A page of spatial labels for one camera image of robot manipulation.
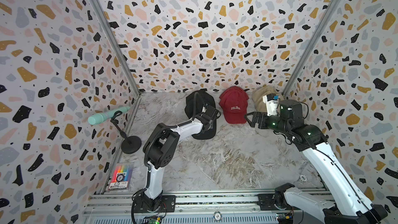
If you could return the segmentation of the red cap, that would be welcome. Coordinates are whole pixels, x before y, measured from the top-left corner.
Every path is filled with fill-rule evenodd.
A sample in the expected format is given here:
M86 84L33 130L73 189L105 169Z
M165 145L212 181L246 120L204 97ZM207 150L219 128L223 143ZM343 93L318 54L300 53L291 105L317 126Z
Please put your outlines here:
M234 86L225 90L220 98L219 105L229 124L245 124L249 97L242 88Z

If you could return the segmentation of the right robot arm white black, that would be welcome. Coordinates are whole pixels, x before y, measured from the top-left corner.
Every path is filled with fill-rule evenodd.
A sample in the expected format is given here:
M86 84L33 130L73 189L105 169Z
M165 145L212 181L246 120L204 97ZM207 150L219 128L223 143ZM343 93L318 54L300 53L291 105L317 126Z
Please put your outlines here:
M275 189L274 206L279 210L299 208L324 224L379 224L386 218L385 208L372 203L349 177L322 131L305 123L302 104L283 100L277 107L274 115L252 112L245 119L251 127L273 130L295 145L317 170L334 200L322 200L286 183Z

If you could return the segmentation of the beige cap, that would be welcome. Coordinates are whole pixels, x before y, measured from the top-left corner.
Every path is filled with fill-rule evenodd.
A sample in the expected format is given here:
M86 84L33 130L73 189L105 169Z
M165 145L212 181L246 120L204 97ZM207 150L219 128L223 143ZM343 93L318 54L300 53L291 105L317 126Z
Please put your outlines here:
M252 94L252 99L258 112L267 113L266 104L263 102L263 97L271 93L276 94L280 100L285 99L282 94L277 92L273 86L261 87Z

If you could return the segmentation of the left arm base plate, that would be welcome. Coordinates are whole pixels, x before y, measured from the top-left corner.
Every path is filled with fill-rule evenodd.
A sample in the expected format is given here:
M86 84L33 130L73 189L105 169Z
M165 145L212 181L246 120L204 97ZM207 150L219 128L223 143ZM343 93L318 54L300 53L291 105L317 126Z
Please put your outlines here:
M176 196L163 196L160 194L155 199L149 198L146 194L139 194L133 198L133 213L158 213L175 211Z

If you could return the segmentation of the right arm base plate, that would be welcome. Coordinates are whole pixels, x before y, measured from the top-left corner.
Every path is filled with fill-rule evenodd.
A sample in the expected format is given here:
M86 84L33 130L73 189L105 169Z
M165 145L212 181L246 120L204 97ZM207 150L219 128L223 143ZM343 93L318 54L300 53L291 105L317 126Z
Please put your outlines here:
M262 211L291 211L298 208L289 205L282 193L259 194L257 204Z

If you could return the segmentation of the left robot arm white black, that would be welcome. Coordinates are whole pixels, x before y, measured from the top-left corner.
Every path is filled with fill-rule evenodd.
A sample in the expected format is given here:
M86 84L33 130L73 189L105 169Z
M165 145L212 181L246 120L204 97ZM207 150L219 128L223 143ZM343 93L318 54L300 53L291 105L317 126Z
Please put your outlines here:
M146 185L136 195L143 208L154 212L161 206L164 168L171 162L178 142L194 134L215 130L216 120L220 116L219 110L208 106L183 123L160 123L156 126L143 148L144 165L147 168Z

